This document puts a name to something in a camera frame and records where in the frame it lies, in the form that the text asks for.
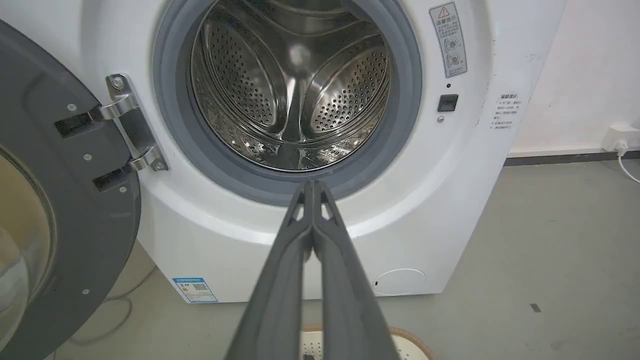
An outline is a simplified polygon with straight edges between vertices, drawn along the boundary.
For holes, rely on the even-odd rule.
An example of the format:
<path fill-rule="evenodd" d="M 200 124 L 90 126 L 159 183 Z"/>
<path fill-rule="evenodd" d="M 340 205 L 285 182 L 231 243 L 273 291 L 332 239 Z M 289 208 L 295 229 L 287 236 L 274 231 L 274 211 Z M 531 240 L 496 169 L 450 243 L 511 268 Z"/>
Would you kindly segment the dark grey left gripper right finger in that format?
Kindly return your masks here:
<path fill-rule="evenodd" d="M 386 319 L 329 187 L 311 184 L 313 250 L 321 262 L 323 358 L 397 360 Z"/>

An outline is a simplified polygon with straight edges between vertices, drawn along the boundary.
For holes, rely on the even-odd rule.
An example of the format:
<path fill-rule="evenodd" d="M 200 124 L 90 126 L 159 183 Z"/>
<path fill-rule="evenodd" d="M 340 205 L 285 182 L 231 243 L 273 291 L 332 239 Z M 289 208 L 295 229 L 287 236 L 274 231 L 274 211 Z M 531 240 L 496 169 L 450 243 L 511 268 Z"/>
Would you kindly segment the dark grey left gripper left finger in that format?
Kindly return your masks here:
<path fill-rule="evenodd" d="M 313 250 L 313 183 L 295 191 L 249 303 L 226 352 L 227 360 L 299 360 L 304 266 Z"/>

